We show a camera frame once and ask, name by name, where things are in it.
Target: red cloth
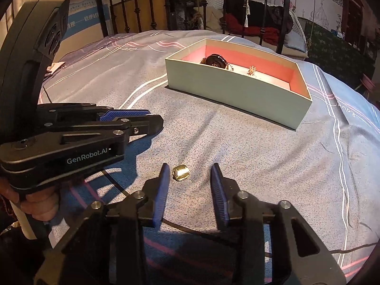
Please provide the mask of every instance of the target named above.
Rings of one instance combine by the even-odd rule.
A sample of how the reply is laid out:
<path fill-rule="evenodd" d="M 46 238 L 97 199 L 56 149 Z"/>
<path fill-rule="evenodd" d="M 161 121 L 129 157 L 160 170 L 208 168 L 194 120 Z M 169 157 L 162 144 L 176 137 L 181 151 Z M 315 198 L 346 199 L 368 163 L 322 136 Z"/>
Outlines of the red cloth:
<path fill-rule="evenodd" d="M 226 14 L 225 16 L 227 29 L 233 34 L 242 34 L 243 26 L 239 24 L 238 20 L 232 14 Z M 249 26 L 244 28 L 245 36 L 260 36 L 260 27 Z M 271 45 L 277 46 L 279 43 L 280 31 L 276 28 L 265 28 L 263 40 Z"/>

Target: curtain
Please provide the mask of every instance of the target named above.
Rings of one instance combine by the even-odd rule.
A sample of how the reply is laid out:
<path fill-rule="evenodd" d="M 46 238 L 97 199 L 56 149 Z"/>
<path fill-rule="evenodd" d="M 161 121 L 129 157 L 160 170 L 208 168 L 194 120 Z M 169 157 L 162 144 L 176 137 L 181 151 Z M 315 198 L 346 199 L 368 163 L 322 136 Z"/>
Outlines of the curtain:
<path fill-rule="evenodd" d="M 13 0 L 11 5 L 9 5 L 5 15 L 0 20 L 0 47 L 3 45 L 4 39 L 10 26 L 12 25 L 13 19 L 20 10 L 22 4 L 26 0 Z"/>

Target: metal bed frame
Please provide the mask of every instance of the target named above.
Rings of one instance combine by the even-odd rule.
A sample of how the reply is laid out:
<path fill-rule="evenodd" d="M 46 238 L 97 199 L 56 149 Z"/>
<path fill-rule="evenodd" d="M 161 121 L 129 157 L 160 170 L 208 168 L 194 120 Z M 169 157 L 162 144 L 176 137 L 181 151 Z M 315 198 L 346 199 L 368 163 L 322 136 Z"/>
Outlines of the metal bed frame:
<path fill-rule="evenodd" d="M 125 2 L 125 0 L 121 0 L 122 9 L 123 9 L 123 16 L 124 16 L 124 24 L 125 24 L 124 32 L 125 33 L 129 33 L 130 28 L 128 27 L 128 22 L 127 22 L 127 16 L 126 16 L 124 2 Z M 152 20 L 151 27 L 152 27 L 152 30 L 156 30 L 156 25 L 157 24 L 156 24 L 155 19 L 154 19 L 153 0 L 149 0 L 149 2 L 150 2 L 151 20 Z M 265 14 L 266 14 L 266 11 L 267 11 L 267 2 L 268 2 L 268 0 L 264 1 L 263 20 L 262 20 L 262 25 L 261 25 L 261 28 L 260 28 L 260 45 L 262 45 L 262 43 L 263 43 L 263 37 L 264 37 L 264 33 L 265 33 Z M 139 8 L 138 0 L 134 0 L 134 4 L 135 4 L 134 12 L 136 13 L 139 32 L 142 32 L 141 24 L 140 24 L 140 15 L 139 15 L 140 8 Z M 248 4 L 248 0 L 244 0 L 244 9 L 245 10 L 247 8 L 247 4 Z M 103 36 L 106 37 L 106 36 L 109 35 L 109 32 L 108 32 L 108 28 L 107 28 L 107 25 L 106 25 L 106 19 L 105 19 L 105 14 L 104 14 L 104 10 L 103 10 L 103 2 L 102 2 L 102 0 L 96 0 L 96 5 L 97 5 L 97 8 L 98 8 L 99 19 L 100 19 L 100 24 L 101 24 L 101 29 L 102 29 L 102 32 L 103 32 Z M 114 34 L 117 34 L 117 33 L 120 33 L 120 31 L 117 31 L 116 20 L 115 20 L 116 17 L 115 17 L 115 13 L 114 13 L 114 10 L 113 10 L 114 6 L 115 6 L 115 4 L 113 4 L 112 0 L 109 0 L 109 8 L 110 8 L 110 15 L 111 15 L 111 22 L 112 22 L 113 32 L 114 32 Z M 204 26 L 204 29 L 206 29 L 206 6 L 207 6 L 207 0 L 202 0 L 200 6 L 203 7 L 203 22 L 204 22 L 203 26 Z M 278 42 L 277 49 L 276 49 L 276 53 L 278 53 L 278 54 L 282 53 L 282 48 L 284 46 L 285 32 L 286 32 L 286 22 L 288 20 L 288 16 L 290 16 L 289 15 L 289 7 L 290 7 L 290 0 L 284 0 L 284 15 L 283 15 L 283 18 L 282 18 L 282 26 L 281 26 L 281 31 L 280 31 L 280 35 L 279 35 L 279 42 Z M 169 0 L 165 0 L 165 9 L 166 9 L 166 19 L 167 19 L 167 23 L 168 23 L 168 30 L 172 30 L 172 25 L 171 25 L 171 22 L 170 22 L 170 1 Z M 223 16 L 225 17 L 225 15 L 226 15 L 226 5 L 225 5 L 225 3 L 223 3 Z M 185 17 L 185 19 L 184 19 L 185 30 L 188 30 L 188 28 L 189 28 L 189 20 L 188 20 L 188 12 L 187 12 L 187 8 L 186 7 L 184 8 L 184 17 Z M 226 24 L 225 20 L 221 20 L 220 21 L 220 25 L 222 26 L 223 34 L 225 34 L 226 33 L 226 27 L 227 27 L 227 24 Z M 241 37 L 244 38 L 244 36 L 245 35 L 244 35 L 244 27 L 243 27 L 243 31 L 242 31 Z"/>

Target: black cloth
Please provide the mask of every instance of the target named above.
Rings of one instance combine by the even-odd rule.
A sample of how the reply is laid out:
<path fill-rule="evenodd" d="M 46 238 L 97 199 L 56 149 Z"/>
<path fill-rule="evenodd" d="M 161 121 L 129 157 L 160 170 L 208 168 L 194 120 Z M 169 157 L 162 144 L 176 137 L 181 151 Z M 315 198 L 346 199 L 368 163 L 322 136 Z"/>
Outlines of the black cloth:
<path fill-rule="evenodd" d="M 225 0 L 226 13 L 232 14 L 244 26 L 246 20 L 246 10 L 244 8 L 244 0 Z M 264 4 L 250 0 L 248 2 L 250 15 L 248 15 L 248 26 L 261 27 L 263 24 Z M 282 6 L 267 6 L 265 15 L 265 27 L 275 28 L 281 31 L 282 18 L 284 16 L 284 8 Z M 293 19 L 288 16 L 286 22 L 286 31 L 288 34 L 293 28 Z"/>

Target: yellow board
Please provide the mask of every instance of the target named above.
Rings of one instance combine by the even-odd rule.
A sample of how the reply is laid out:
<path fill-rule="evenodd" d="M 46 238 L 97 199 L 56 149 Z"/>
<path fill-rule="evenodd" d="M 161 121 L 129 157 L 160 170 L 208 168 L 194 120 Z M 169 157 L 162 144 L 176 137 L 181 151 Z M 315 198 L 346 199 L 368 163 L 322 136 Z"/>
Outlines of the yellow board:
<path fill-rule="evenodd" d="M 151 17 L 151 6 L 149 0 L 137 0 L 138 8 L 140 9 L 140 23 L 141 23 L 141 32 L 152 30 L 152 17 Z M 137 22 L 137 15 L 134 12 L 136 9 L 134 0 L 124 1 L 125 14 L 127 18 L 127 23 L 130 28 L 130 33 L 139 33 L 139 26 Z M 115 21 L 118 33 L 125 33 L 125 22 L 122 2 L 115 4 L 113 6 Z M 166 9 L 165 9 L 165 0 L 153 0 L 153 11 L 154 11 L 154 20 L 156 22 L 156 30 L 167 30 L 168 23 L 166 20 Z"/>

